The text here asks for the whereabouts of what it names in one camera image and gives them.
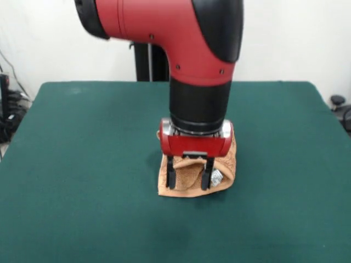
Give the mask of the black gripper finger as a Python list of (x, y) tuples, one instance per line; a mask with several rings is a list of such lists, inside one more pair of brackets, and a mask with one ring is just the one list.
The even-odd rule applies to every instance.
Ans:
[(173, 156), (167, 156), (166, 187), (174, 189), (176, 186), (176, 171), (173, 166)]
[(205, 168), (202, 173), (201, 178), (201, 189), (208, 190), (211, 187), (211, 176), (214, 167), (214, 158), (207, 158), (205, 163)]

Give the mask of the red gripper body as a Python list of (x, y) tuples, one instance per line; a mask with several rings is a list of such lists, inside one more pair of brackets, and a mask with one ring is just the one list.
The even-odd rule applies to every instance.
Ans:
[(166, 156), (216, 158), (227, 155), (233, 134), (233, 124), (229, 120), (224, 120), (219, 131), (214, 134), (195, 135), (179, 132), (169, 118), (163, 118), (159, 139), (162, 153)]

